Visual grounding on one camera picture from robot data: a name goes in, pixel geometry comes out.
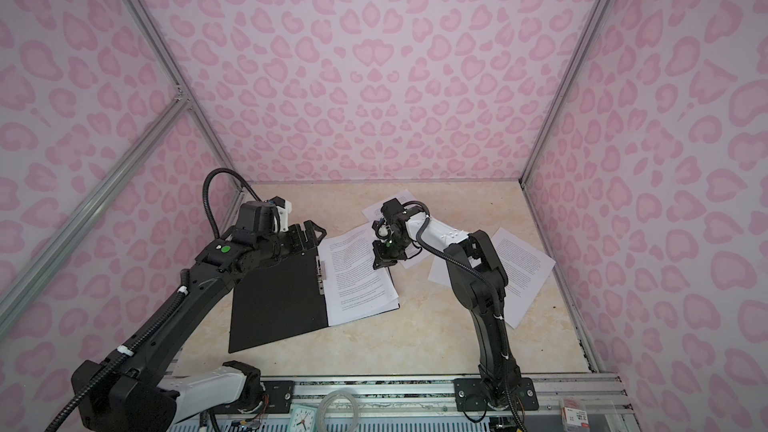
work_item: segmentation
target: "pink wall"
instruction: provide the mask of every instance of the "pink wall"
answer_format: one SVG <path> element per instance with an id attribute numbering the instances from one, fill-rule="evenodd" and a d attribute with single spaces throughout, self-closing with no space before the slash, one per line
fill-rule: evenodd
<path id="1" fill-rule="evenodd" d="M 618 0 L 533 182 L 645 430 L 768 428 L 768 0 Z"/>
<path id="2" fill-rule="evenodd" d="M 515 178 L 594 0 L 146 0 L 258 180 Z"/>
<path id="3" fill-rule="evenodd" d="M 179 271 L 213 238 L 200 191 L 216 167 L 182 117 L 0 344 L 0 429 L 43 430 L 72 398 L 82 360 L 100 361 L 178 287 Z M 233 199 L 231 182 L 216 177 L 219 224 Z"/>
<path id="4" fill-rule="evenodd" d="M 120 0 L 0 0 L 0 296 L 168 104 Z"/>

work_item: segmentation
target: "black mounting plate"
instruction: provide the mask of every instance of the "black mounting plate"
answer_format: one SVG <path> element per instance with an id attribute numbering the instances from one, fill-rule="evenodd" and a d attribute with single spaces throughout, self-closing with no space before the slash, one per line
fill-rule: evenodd
<path id="1" fill-rule="evenodd" d="M 270 396 L 270 403 L 266 408 L 268 414 L 288 414 L 293 399 L 293 380 L 264 380 L 264 391 Z M 239 414 L 231 404 L 217 405 L 214 408 L 216 414 Z"/>
<path id="2" fill-rule="evenodd" d="M 480 378 L 453 380 L 453 396 L 456 399 L 456 410 L 459 412 L 483 412 L 487 410 L 485 394 L 485 386 Z M 518 410 L 521 409 L 521 405 L 526 410 L 538 410 L 536 390 L 533 388 L 533 380 L 530 378 L 523 377 L 520 385 L 512 391 L 512 396 L 513 400 L 515 397 L 520 399 L 520 402 L 514 401 Z"/>

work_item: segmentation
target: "table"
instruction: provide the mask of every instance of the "table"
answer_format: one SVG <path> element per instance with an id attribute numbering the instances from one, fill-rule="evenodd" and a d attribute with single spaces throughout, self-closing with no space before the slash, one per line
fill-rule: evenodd
<path id="1" fill-rule="evenodd" d="M 504 227 L 544 250 L 516 182 L 364 182 L 254 186 L 263 199 L 293 204 L 290 223 L 312 219 L 341 235 L 366 223 L 363 208 L 408 188 L 432 215 L 450 226 L 493 235 Z M 256 348 L 227 353 L 232 293 L 200 323 L 181 351 L 174 375 L 213 370 L 240 360 L 276 375 L 476 374 L 479 351 L 469 312 L 450 288 L 429 282 L 433 258 L 406 270 L 390 268 L 400 309 Z M 589 372 L 554 277 L 517 329 L 510 347 L 524 374 Z"/>

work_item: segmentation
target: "beige marble surface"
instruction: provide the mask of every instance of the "beige marble surface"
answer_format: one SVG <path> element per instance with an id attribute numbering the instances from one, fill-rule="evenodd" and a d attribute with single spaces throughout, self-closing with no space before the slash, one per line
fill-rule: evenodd
<path id="1" fill-rule="evenodd" d="M 468 232 L 499 227 L 543 250 L 516 182 L 409 182 L 255 186 L 262 198 L 293 203 L 291 223 L 312 219 L 340 235 L 366 222 L 364 207 L 408 188 L 437 219 Z M 391 268 L 400 309 L 248 350 L 227 353 L 232 294 L 187 340 L 174 375 L 241 360 L 264 375 L 477 373 L 478 343 L 472 318 L 450 288 L 427 280 L 432 258 L 405 270 Z M 587 372 L 576 334 L 552 276 L 517 329 L 510 346 L 524 373 Z"/>

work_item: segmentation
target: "alarm clock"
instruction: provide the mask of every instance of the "alarm clock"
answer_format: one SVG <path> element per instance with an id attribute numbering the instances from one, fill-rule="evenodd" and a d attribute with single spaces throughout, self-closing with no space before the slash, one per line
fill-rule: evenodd
<path id="1" fill-rule="evenodd" d="M 291 407 L 287 432 L 315 432 L 317 409 L 294 404 Z"/>

